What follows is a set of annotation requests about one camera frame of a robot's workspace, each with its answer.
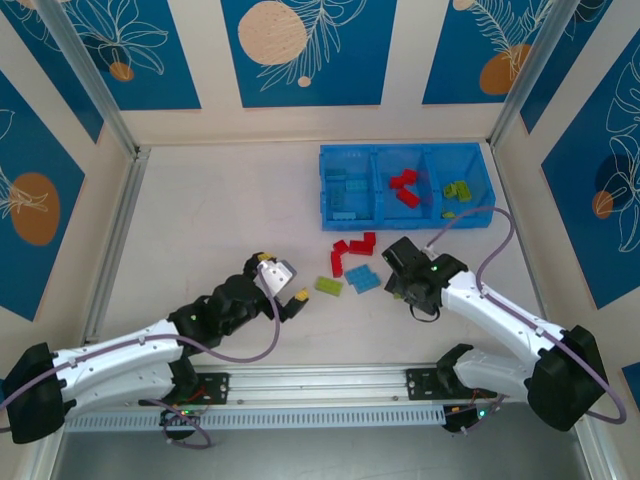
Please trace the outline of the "controller board with green light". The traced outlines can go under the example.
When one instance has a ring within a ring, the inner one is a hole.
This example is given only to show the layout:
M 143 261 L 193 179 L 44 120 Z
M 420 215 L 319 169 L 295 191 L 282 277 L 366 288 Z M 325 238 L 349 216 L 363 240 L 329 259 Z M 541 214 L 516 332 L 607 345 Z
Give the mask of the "controller board with green light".
M 499 405 L 478 407 L 471 406 L 445 406 L 445 424 L 443 428 L 452 434 L 467 435 L 478 428 L 485 420 L 488 420 L 500 409 Z
M 197 418 L 205 413 L 203 409 L 178 409 L 177 411 L 165 409 L 160 414 L 159 425 L 161 427 L 190 426 L 197 423 Z

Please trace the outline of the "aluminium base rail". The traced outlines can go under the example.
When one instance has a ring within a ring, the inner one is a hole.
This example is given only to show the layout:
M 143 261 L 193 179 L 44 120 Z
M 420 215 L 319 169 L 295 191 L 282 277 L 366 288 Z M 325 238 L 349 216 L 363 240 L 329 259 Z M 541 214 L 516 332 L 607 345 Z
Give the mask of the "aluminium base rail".
M 405 365 L 244 366 L 229 368 L 227 404 L 333 407 L 406 403 Z

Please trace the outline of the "aluminium frame floor rail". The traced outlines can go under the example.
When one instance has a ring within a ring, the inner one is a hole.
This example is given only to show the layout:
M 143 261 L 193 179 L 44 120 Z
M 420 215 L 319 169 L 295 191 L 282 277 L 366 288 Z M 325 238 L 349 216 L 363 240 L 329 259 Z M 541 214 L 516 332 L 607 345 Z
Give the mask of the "aluminium frame floor rail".
M 140 147 L 136 157 L 129 164 L 103 259 L 86 310 L 86 322 L 81 336 L 82 345 L 95 344 L 100 339 L 150 154 L 150 147 Z
M 529 258 L 529 251 L 525 242 L 525 238 L 523 236 L 520 222 L 518 221 L 517 209 L 513 203 L 512 195 L 506 182 L 506 177 L 502 172 L 496 149 L 493 146 L 489 146 L 489 149 L 500 181 L 505 202 L 511 215 L 514 218 L 518 244 L 532 283 L 532 288 L 535 293 L 538 309 L 544 316 L 547 316 L 546 302 L 543 299 L 537 283 L 538 278 Z M 575 430 L 590 480 L 618 480 L 617 474 L 611 467 L 609 458 L 600 439 L 600 432 L 595 426 L 594 420 L 590 420 L 589 418 L 580 419 L 577 423 L 577 426 L 575 427 Z

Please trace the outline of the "blue floral wall panel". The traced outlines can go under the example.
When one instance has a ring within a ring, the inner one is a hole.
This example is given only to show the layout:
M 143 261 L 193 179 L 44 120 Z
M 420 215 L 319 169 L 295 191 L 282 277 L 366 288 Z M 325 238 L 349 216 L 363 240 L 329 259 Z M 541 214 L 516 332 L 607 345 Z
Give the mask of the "blue floral wall panel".
M 504 101 L 555 0 L 450 0 L 425 105 Z
M 640 362 L 622 368 L 631 395 L 640 410 Z
M 32 56 L 94 143 L 104 119 L 36 10 L 33 0 L 0 0 L 7 17 Z
M 36 319 L 84 179 L 0 72 L 0 307 Z
M 640 0 L 612 0 L 527 136 L 566 128 L 640 29 Z
M 69 0 L 63 10 L 121 110 L 201 108 L 168 0 Z
M 595 305 L 640 287 L 640 41 L 623 50 L 542 168 Z
M 220 0 L 245 109 L 377 106 L 397 0 Z

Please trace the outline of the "aluminium frame post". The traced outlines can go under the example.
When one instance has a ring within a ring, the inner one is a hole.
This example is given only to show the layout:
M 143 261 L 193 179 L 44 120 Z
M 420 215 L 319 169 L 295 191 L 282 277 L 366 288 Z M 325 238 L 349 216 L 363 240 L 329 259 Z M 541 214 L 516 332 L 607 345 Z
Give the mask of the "aluminium frame post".
M 139 145 L 128 129 L 112 94 L 57 0 L 33 0 L 47 30 L 125 155 L 135 161 Z
M 554 1 L 549 17 L 542 25 L 489 134 L 487 142 L 492 152 L 505 140 L 580 2 L 581 0 Z

